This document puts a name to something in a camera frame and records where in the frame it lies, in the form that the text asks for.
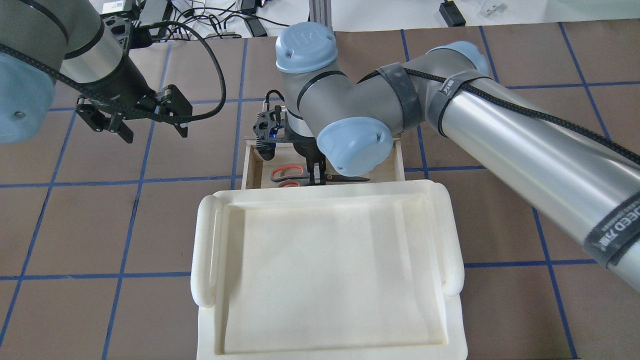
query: cream plastic bin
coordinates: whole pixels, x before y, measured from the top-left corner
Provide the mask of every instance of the cream plastic bin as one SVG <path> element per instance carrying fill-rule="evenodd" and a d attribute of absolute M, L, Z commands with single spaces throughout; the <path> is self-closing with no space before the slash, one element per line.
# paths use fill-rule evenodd
<path fill-rule="evenodd" d="M 197 358 L 465 359 L 463 281 L 441 184 L 218 192 L 198 209 Z"/>

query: white label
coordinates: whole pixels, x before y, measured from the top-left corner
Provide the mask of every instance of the white label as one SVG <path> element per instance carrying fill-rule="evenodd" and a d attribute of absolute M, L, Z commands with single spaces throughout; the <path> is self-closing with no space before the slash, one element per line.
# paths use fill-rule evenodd
<path fill-rule="evenodd" d="M 124 1 L 112 1 L 102 5 L 102 14 L 124 11 Z"/>

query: white floor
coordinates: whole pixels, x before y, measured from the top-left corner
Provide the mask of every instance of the white floor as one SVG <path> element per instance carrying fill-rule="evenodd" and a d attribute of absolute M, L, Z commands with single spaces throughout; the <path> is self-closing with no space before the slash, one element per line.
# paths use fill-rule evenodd
<path fill-rule="evenodd" d="M 230 0 L 173 0 L 179 8 L 188 8 L 192 3 L 201 6 L 202 2 L 220 8 L 233 3 Z M 441 0 L 333 0 L 333 30 L 443 28 L 447 24 L 438 12 L 440 3 Z M 468 26 L 640 18 L 640 0 L 455 0 L 455 3 Z M 491 4 L 499 7 L 484 15 L 484 9 Z M 286 24 L 306 21 L 308 0 L 269 0 L 258 15 Z M 264 21 L 262 24 L 271 36 L 282 31 L 280 26 Z M 230 20 L 228 28 L 243 37 L 250 36 L 240 19 Z M 210 33 L 210 29 L 203 27 L 197 30 L 201 35 Z"/>

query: light blue joint cap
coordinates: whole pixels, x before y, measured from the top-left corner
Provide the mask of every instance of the light blue joint cap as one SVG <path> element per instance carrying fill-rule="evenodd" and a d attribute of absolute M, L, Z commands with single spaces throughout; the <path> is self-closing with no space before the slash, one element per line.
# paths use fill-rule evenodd
<path fill-rule="evenodd" d="M 317 137 L 318 149 L 344 176 L 360 176 L 385 161 L 394 140 L 389 128 L 370 117 L 348 117 L 331 123 Z"/>
<path fill-rule="evenodd" d="M 468 41 L 456 41 L 449 45 L 434 47 L 433 49 L 427 51 L 427 54 L 437 49 L 449 49 L 457 51 L 460 54 L 466 56 L 467 59 L 469 59 L 469 61 L 474 64 L 476 70 L 484 73 L 485 75 L 491 76 L 491 74 L 489 73 L 489 63 L 486 62 L 486 58 L 480 53 L 480 50 L 478 50 L 478 47 L 474 44 L 471 44 Z"/>
<path fill-rule="evenodd" d="M 0 143 L 29 140 L 53 102 L 53 81 L 42 71 L 0 53 Z"/>
<path fill-rule="evenodd" d="M 321 69 L 337 57 L 333 32 L 317 22 L 289 26 L 276 39 L 276 66 L 288 74 Z"/>

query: black power brick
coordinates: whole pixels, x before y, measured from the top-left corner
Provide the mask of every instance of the black power brick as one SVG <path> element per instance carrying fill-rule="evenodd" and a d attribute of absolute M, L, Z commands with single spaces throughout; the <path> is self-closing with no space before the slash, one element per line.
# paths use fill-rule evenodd
<path fill-rule="evenodd" d="M 464 26 L 467 23 L 453 1 L 445 1 L 444 3 L 441 3 L 440 14 L 450 28 L 453 28 L 454 26 Z"/>

